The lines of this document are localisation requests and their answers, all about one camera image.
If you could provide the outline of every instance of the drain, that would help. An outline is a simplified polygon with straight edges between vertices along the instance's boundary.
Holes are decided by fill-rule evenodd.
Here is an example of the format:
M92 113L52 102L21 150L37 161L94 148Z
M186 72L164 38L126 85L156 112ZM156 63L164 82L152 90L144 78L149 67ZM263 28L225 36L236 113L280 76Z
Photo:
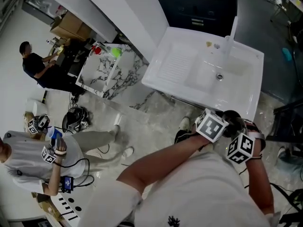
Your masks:
M217 78L218 81L222 81L223 78L224 78L224 76L223 76L222 74L218 73L218 74L216 75L216 78Z

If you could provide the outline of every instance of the man in black shirt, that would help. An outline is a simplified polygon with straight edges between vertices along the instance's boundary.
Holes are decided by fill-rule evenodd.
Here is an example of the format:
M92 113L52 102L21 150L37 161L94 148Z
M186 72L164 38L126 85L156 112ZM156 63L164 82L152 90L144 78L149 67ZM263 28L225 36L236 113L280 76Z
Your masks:
M78 96L84 92L84 89L75 84L75 77L68 76L62 72L55 65L56 61L50 61L57 56L56 53L42 58L32 53L31 46L27 41L20 45L19 51L23 57L23 71L35 79L42 87L71 92L74 96Z

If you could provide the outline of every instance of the black shirt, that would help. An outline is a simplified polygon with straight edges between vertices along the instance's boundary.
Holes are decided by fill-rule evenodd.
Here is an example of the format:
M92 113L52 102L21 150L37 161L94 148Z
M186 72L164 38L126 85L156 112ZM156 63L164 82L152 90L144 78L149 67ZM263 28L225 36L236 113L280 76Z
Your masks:
M52 70L49 68L42 77L35 78L34 75L45 69L42 57L31 53L27 58L23 58L23 71L31 78L35 79L41 86L46 87L52 80Z

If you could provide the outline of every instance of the beige pants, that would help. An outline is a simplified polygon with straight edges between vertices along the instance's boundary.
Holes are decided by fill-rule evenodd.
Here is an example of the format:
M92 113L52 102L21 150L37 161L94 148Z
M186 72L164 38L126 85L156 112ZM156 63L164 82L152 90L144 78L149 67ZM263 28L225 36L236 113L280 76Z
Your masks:
M73 134L72 136L79 144L84 158L89 160L89 174L100 172L106 168L115 167L119 164L121 156L124 150L118 152L111 159L101 159L99 157L94 157L91 155L87 155L86 153L89 150L97 149L99 147L105 146L114 141L114 132L97 132L97 131L89 131L89 132L80 132ZM83 172L84 175L88 173L88 163L85 161L85 170Z

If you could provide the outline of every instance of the short dark hair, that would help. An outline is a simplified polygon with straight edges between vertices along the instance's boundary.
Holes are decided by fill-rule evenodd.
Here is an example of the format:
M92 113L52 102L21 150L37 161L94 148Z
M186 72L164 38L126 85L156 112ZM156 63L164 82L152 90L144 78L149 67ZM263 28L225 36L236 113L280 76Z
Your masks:
M23 55L25 53L25 48L27 45L29 45L28 41L24 41L21 43L20 48L19 48L19 52L21 55Z

